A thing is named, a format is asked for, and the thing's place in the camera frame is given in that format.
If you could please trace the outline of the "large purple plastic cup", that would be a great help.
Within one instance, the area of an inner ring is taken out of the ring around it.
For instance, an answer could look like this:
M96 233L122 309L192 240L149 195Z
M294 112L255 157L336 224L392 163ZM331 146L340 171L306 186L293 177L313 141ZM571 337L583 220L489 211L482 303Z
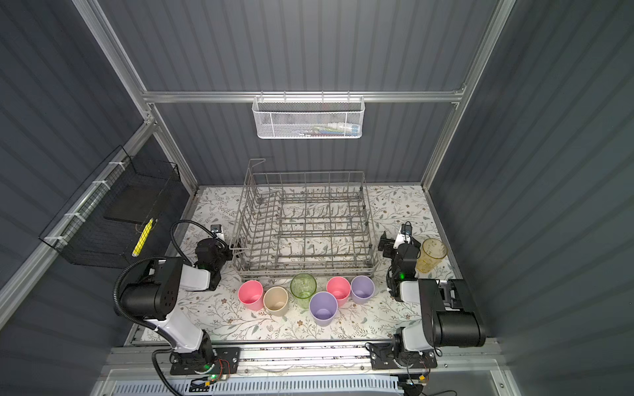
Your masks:
M315 293L309 303L310 314L322 327L329 325L338 313L338 301L327 291Z

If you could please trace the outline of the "pink plastic cup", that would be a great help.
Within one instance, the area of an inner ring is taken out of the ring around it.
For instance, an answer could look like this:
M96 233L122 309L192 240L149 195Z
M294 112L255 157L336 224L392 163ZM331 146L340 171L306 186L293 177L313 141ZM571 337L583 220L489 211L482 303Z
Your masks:
M264 287L256 280L244 282L238 291L239 301L249 310L259 311L264 308Z
M338 306L344 306L351 294L351 284L344 277L332 277L328 280L326 290L335 297Z

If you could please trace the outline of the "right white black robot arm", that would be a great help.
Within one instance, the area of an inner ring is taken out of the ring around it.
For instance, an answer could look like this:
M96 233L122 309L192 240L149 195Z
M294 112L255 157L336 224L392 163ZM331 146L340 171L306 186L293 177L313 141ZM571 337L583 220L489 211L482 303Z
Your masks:
M415 267L422 244L409 234L380 237L377 250L391 260L386 273L390 296L400 303L417 305L420 319L398 328L389 343L368 343L375 370L424 369L437 366L443 347L482 347L485 325L464 280L421 279Z

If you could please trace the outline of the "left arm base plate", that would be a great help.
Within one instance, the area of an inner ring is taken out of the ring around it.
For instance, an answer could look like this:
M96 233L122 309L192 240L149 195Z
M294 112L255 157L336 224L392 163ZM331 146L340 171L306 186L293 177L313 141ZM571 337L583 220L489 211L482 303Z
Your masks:
M213 351L170 354L171 376L232 375L237 372L241 349L220 347Z

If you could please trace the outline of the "small purple plastic cup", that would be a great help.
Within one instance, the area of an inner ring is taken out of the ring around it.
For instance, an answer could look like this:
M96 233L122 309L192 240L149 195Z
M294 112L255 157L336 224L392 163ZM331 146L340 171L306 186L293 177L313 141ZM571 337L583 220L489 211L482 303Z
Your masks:
M353 301L358 305L366 304L373 297L376 287L370 277L357 276L350 282Z

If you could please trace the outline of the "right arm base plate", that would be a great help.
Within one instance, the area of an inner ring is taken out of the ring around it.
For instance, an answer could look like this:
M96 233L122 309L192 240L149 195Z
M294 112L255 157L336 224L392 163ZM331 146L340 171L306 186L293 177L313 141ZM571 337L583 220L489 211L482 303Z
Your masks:
M365 343L375 371L416 369L428 371L438 367L433 351L406 351L391 343Z

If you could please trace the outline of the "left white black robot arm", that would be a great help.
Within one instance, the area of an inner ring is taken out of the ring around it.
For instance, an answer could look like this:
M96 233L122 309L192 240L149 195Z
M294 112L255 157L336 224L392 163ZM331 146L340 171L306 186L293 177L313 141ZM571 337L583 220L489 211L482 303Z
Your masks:
M213 291L221 270L232 254L222 239L204 239L195 249L196 262L186 257L148 257L119 275L113 291L115 312L167 341L175 373L206 373L216 366L216 353L208 333L177 308L178 294Z

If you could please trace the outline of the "yellow transparent glass cup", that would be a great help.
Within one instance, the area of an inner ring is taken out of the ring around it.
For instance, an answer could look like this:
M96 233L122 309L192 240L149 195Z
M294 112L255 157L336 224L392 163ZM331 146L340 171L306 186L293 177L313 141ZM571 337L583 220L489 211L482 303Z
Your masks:
M421 244L420 255L415 269L420 273L429 273L445 257L447 257L447 247L440 239L425 239Z

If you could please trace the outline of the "green transparent glass cup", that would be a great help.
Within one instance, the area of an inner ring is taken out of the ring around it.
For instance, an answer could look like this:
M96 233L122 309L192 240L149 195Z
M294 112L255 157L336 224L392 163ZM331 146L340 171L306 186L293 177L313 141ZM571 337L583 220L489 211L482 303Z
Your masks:
M310 300L317 290L315 277L310 274L298 274L293 277L290 288L297 304L307 310Z

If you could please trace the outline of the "yellow brush in basket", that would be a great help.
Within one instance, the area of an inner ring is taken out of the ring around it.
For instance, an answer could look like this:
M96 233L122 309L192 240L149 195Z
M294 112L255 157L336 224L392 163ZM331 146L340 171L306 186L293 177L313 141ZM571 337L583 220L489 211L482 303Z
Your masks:
M137 240L135 247L132 250L132 257L139 257L142 253L143 248L145 247L146 241L155 225L155 220L150 219L143 230L141 231L140 237Z

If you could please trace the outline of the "beige plastic cup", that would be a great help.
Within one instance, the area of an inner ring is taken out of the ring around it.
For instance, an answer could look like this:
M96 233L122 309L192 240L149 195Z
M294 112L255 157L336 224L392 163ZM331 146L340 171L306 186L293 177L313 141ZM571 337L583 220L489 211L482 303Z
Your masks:
M264 294L264 308L270 315L282 317L288 311L289 294L281 286L274 286Z

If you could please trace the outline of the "aluminium front rail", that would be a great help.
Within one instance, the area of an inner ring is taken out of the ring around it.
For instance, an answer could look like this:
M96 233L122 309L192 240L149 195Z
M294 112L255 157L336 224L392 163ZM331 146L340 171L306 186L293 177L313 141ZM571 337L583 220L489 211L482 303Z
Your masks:
M301 343L231 343L240 349L230 365L237 369L231 378L261 376L325 376L375 373L365 341ZM151 353L157 345L116 347L107 357L98 379L157 378ZM506 370L497 341L475 348L444 347L432 373Z

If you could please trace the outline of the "left pink plastic cup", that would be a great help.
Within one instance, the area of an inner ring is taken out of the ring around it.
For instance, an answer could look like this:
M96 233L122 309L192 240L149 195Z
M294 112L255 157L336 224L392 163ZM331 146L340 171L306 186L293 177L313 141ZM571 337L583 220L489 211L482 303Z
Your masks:
M264 308L264 287L256 280L244 282L238 291L239 301L249 310L259 311Z

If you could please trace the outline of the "right pink plastic cup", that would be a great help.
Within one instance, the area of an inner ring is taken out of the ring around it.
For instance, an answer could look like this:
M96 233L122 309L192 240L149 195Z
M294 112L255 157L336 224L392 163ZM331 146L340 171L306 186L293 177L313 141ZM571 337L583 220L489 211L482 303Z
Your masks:
M326 290L335 297L338 306L344 306L351 294L351 284L344 277L332 277L328 280Z

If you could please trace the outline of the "white mesh wall basket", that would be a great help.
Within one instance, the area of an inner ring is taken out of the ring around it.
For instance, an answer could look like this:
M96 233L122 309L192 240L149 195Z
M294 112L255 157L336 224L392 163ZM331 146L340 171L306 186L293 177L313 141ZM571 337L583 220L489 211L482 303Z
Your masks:
M264 140L356 140L363 135L366 111L364 97L289 97L260 96L252 103L257 136ZM308 137L293 134L305 125L351 123L362 127L358 138Z

